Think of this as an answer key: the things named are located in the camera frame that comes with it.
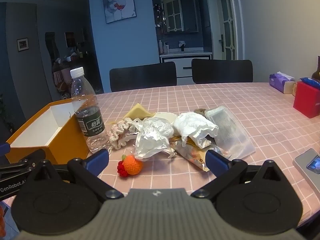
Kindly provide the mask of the white mesh pouch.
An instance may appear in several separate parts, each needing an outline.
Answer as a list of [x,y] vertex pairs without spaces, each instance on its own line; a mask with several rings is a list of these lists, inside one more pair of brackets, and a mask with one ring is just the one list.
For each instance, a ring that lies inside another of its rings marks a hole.
[[219,127],[214,140],[217,147],[225,151],[229,160],[242,159],[255,152],[255,147],[244,127],[229,109],[219,106],[205,110],[204,114]]

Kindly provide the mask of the white plastic bag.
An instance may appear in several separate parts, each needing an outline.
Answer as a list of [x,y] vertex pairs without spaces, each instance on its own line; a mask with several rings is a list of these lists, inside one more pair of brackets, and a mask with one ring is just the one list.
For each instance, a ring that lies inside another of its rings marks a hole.
[[190,138],[200,149],[207,147],[206,136],[215,138],[219,130],[216,124],[194,112],[180,114],[174,121],[173,127],[181,136],[182,146],[185,146],[187,139]]

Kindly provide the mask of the silver plastic bag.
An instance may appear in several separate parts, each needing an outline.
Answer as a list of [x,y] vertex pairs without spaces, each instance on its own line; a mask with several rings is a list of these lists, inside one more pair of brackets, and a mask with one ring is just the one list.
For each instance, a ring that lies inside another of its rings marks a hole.
[[169,142],[174,135],[174,128],[168,120],[157,117],[144,120],[136,118],[133,125],[138,131],[134,153],[137,160],[147,161],[160,152],[166,153],[168,158],[176,155]]

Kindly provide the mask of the yellow microfiber cloth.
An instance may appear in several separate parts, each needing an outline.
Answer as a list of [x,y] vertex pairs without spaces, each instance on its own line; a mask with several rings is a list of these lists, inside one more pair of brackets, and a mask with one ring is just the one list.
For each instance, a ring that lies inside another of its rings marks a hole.
[[115,124],[116,122],[124,120],[125,118],[130,118],[132,120],[139,118],[140,120],[143,120],[145,118],[153,117],[154,115],[155,113],[148,112],[142,105],[137,103],[121,119],[116,121],[111,121],[108,124]]

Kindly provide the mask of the brown plush cloth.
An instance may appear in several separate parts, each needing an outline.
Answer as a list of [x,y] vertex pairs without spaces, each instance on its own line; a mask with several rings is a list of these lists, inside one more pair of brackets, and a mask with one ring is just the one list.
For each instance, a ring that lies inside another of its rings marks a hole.
[[206,111],[206,109],[198,108],[198,109],[195,109],[195,110],[194,110],[194,113],[200,114],[200,115],[202,115],[202,116],[206,116],[206,115],[205,115],[205,111]]

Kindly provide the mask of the orange cardboard box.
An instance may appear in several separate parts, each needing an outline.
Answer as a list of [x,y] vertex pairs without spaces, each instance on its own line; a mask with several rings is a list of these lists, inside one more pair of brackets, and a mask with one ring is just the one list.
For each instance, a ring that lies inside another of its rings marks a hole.
[[72,101],[51,102],[32,116],[8,140],[10,152],[5,156],[16,163],[42,149],[52,164],[65,164],[73,158],[85,159],[89,154]]

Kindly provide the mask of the smartphone on stand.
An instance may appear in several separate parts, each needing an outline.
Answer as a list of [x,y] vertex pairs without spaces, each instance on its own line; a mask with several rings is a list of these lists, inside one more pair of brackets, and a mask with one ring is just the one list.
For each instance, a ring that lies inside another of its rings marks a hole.
[[310,148],[295,157],[293,165],[310,185],[319,189],[319,153]]

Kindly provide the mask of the clear plastic water bottle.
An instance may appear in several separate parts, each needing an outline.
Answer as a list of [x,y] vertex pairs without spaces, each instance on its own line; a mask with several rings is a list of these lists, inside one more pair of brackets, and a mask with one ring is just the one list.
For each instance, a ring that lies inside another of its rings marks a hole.
[[108,136],[97,95],[85,78],[84,68],[70,70],[72,78],[71,98],[74,114],[80,129],[86,138],[90,152],[95,153],[107,148]]

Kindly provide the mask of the pink white crochet scrunchie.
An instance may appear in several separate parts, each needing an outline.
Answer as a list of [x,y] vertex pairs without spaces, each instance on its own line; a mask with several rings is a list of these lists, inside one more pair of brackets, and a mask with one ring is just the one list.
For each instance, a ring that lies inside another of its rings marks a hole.
[[131,118],[124,118],[113,124],[111,129],[107,131],[107,135],[108,150],[119,150],[125,147],[128,141],[136,139],[138,131]]

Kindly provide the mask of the small framed picture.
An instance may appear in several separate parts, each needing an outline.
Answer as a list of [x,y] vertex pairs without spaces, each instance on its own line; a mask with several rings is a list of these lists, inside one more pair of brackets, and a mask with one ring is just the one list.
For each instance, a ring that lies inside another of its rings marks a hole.
[[22,38],[17,40],[18,51],[24,51],[29,49],[28,38]]

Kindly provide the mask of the red box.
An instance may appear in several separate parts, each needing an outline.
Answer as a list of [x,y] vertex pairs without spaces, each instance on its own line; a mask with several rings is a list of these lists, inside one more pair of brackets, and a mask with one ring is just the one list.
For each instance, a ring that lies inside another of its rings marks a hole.
[[319,89],[297,82],[293,107],[309,119],[319,116]]

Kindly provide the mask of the right black chair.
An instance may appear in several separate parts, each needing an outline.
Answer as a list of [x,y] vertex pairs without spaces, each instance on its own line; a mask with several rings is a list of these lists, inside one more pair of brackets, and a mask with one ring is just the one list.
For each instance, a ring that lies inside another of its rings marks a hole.
[[191,70],[196,84],[253,82],[250,60],[193,59]]

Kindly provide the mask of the black chair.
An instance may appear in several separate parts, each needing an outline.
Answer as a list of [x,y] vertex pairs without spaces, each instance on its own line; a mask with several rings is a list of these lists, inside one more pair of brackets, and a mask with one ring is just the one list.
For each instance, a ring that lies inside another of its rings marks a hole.
[[114,68],[110,70],[110,87],[112,92],[176,85],[177,74],[174,62]]
[[250,60],[193,59],[191,70],[196,84],[253,82]]

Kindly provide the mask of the white drawer cabinet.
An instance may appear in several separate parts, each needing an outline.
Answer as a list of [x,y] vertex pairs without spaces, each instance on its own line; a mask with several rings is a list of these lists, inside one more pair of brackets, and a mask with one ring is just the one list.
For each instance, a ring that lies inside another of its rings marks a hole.
[[192,76],[191,62],[193,59],[211,60],[213,54],[211,51],[205,51],[203,48],[185,48],[169,49],[167,54],[159,56],[160,63],[174,62],[176,66],[177,85],[194,85]]

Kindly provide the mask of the wine glass wall painting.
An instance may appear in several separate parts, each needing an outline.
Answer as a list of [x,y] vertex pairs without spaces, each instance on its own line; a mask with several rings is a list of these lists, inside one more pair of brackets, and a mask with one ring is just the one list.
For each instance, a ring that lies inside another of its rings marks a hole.
[[103,6],[107,24],[137,16],[134,0],[103,0]]

